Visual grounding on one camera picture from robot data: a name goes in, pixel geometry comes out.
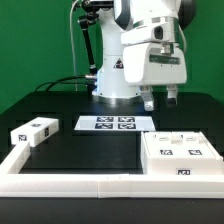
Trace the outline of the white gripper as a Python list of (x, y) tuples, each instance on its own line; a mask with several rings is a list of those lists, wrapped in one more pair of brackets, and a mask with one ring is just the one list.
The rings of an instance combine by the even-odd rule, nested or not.
[(178, 88), (187, 80), (183, 52), (174, 48), (172, 54), (163, 54), (162, 45), (143, 43), (127, 46), (123, 51), (125, 80), (131, 86), (141, 86), (140, 95), (146, 111), (154, 110), (154, 98), (150, 86), (167, 86), (167, 103), (176, 104)]

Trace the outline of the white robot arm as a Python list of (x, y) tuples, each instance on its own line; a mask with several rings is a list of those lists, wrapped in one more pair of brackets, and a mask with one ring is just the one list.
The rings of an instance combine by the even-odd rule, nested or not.
[(164, 86), (167, 104), (176, 105), (178, 86), (187, 80), (183, 30), (195, 14), (196, 0), (104, 0), (103, 64), (94, 97), (111, 104), (142, 99), (152, 111), (152, 88)]

